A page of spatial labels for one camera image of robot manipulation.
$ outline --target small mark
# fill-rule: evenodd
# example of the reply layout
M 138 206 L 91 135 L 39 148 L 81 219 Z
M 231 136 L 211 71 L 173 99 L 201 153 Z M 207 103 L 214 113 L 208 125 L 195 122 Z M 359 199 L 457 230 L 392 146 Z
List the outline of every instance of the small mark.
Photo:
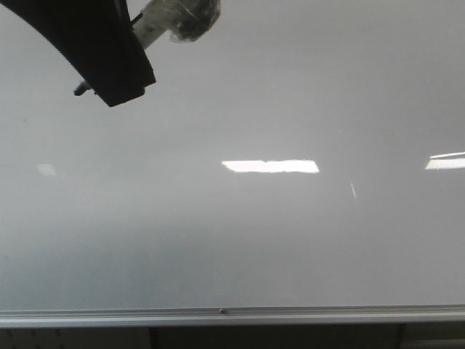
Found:
M 357 200 L 357 192 L 355 191 L 354 183 L 352 181 L 350 182 L 350 187 L 352 188 L 352 195 L 354 196 L 354 199 Z
M 181 92 L 180 89 L 178 89 L 177 87 L 174 87 L 174 86 L 168 86 L 168 88 L 169 88 L 171 91 Z

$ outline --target metal ledge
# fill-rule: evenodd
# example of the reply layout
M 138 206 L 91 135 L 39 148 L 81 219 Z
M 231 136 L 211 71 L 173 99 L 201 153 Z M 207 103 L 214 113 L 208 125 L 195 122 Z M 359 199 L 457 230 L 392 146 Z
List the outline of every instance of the metal ledge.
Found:
M 381 324 L 465 321 L 465 305 L 0 312 L 0 328 Z

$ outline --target black plastic bracket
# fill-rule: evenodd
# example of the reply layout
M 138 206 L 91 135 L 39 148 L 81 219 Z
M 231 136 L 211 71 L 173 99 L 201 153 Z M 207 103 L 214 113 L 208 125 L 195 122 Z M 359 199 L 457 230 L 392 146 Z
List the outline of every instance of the black plastic bracket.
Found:
M 45 36 L 109 106 L 145 93 L 155 76 L 132 33 L 126 0 L 0 0 Z

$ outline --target plastic wrap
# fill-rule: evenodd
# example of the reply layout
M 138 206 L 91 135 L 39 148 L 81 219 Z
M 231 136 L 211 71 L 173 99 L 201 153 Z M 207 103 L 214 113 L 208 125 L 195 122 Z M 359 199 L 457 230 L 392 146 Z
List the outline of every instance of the plastic wrap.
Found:
M 134 32 L 144 47 L 165 31 L 172 41 L 195 41 L 210 30 L 220 11 L 220 0 L 152 0 L 134 21 Z

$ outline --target whiteboard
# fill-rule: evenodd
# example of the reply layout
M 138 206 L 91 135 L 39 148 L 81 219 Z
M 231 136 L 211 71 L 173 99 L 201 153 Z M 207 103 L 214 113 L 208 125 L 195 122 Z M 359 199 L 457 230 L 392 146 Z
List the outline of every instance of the whiteboard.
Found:
M 0 326 L 465 319 L 464 18 L 223 0 L 108 108 L 0 8 Z

